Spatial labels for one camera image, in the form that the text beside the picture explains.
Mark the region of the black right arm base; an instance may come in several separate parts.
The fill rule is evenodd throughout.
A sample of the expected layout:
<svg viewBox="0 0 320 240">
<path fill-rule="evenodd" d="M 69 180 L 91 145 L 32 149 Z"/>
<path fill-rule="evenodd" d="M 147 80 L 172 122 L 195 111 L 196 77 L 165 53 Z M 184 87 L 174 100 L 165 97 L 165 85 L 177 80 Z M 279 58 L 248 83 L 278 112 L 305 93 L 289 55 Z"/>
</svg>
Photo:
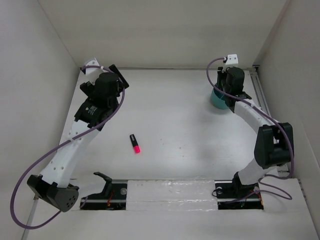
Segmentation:
<svg viewBox="0 0 320 240">
<path fill-rule="evenodd" d="M 218 210 L 263 210 L 258 183 L 242 185 L 239 178 L 215 180 L 211 195 L 217 199 Z"/>
</svg>

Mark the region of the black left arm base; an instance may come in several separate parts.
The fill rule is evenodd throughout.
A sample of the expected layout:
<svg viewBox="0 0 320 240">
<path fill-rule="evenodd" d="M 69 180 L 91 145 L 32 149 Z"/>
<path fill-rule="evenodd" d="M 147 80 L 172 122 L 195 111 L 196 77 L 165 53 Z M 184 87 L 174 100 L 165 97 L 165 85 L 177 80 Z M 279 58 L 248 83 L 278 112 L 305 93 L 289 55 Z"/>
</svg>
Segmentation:
<svg viewBox="0 0 320 240">
<path fill-rule="evenodd" d="M 99 179 L 81 187 L 80 210 L 124 211 L 127 205 L 128 181 L 113 180 L 111 177 L 94 172 Z"/>
</svg>

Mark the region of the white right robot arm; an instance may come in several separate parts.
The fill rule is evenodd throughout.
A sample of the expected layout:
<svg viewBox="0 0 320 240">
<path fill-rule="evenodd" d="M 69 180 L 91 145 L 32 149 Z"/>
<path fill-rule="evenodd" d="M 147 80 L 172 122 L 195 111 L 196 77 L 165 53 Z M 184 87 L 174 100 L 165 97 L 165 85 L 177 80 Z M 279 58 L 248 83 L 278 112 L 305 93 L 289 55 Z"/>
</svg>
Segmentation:
<svg viewBox="0 0 320 240">
<path fill-rule="evenodd" d="M 259 179 L 267 176 L 275 167 L 294 160 L 293 127 L 280 123 L 260 108 L 244 91 L 245 74 L 241 68 L 219 67 L 215 89 L 223 94 L 226 106 L 242 118 L 256 133 L 254 158 L 242 170 L 236 172 L 229 190 L 243 197 L 254 190 Z"/>
</svg>

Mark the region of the pink highlighter black body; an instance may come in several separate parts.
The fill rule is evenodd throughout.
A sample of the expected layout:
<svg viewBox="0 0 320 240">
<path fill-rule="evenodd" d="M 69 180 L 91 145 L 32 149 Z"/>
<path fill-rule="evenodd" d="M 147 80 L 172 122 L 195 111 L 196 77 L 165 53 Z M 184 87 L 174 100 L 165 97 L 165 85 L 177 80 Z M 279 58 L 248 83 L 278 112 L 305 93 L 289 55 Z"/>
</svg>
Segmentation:
<svg viewBox="0 0 320 240">
<path fill-rule="evenodd" d="M 140 149 L 140 146 L 139 146 L 139 144 L 138 144 L 138 141 L 137 141 L 135 135 L 134 135 L 134 134 L 131 134 L 131 135 L 129 136 L 129 138 L 130 138 L 130 141 L 131 141 L 131 144 L 132 144 L 132 147 L 133 147 L 134 152 L 135 152 L 136 154 L 140 153 L 140 152 L 141 152 L 141 149 Z"/>
</svg>

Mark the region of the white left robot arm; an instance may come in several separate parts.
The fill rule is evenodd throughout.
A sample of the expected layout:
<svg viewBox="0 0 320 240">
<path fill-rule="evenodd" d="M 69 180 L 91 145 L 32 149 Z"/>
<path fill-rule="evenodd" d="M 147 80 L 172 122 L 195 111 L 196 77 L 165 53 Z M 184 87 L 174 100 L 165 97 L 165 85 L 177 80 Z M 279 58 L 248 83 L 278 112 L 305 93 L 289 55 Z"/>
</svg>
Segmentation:
<svg viewBox="0 0 320 240">
<path fill-rule="evenodd" d="M 35 195 L 61 212 L 69 211 L 80 196 L 77 185 L 71 184 L 72 173 L 82 159 L 91 141 L 102 131 L 104 125 L 120 109 L 128 82 L 116 65 L 103 71 L 94 82 L 84 82 L 80 90 L 86 95 L 74 115 L 68 139 L 55 151 L 50 163 L 38 174 L 32 174 L 27 185 Z"/>
</svg>

